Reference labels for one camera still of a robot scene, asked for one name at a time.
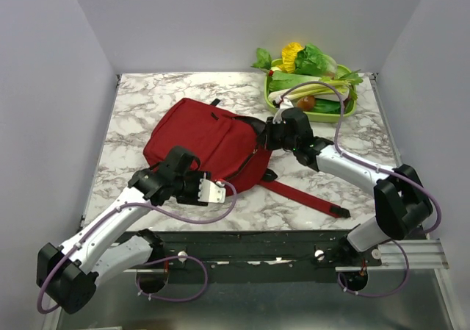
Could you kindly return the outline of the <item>red student backpack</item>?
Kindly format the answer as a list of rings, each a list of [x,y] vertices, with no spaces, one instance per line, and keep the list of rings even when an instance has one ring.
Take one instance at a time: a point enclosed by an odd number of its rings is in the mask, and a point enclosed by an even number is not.
[[[170,149],[181,146],[200,160],[202,171],[230,182],[239,193],[258,185],[331,217],[350,217],[348,209],[280,183],[268,168],[272,152],[259,138],[265,122],[217,105],[217,100],[206,104],[183,98],[172,106],[143,149],[147,163],[155,166]]]

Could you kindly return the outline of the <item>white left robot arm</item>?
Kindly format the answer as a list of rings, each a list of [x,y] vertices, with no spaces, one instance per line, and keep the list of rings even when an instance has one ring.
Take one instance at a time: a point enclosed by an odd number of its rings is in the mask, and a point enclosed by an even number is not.
[[[114,202],[88,226],[55,246],[44,245],[37,255],[37,310],[48,314],[62,308],[78,312],[97,288],[137,265],[156,267],[163,257],[159,241],[139,232],[115,245],[119,236],[149,212],[161,212],[171,198],[178,203],[206,206],[225,200],[225,185],[200,169],[200,160],[176,146],[162,162],[133,174]]]

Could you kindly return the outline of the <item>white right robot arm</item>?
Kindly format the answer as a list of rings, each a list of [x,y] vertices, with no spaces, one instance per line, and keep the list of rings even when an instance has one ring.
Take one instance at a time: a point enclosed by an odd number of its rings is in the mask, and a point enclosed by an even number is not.
[[[339,177],[373,197],[375,216],[352,229],[337,249],[346,265],[363,259],[374,245],[404,239],[433,211],[411,166],[393,168],[348,153],[335,140],[314,135],[298,108],[278,110],[269,117],[259,140],[266,149],[290,151],[301,165]]]

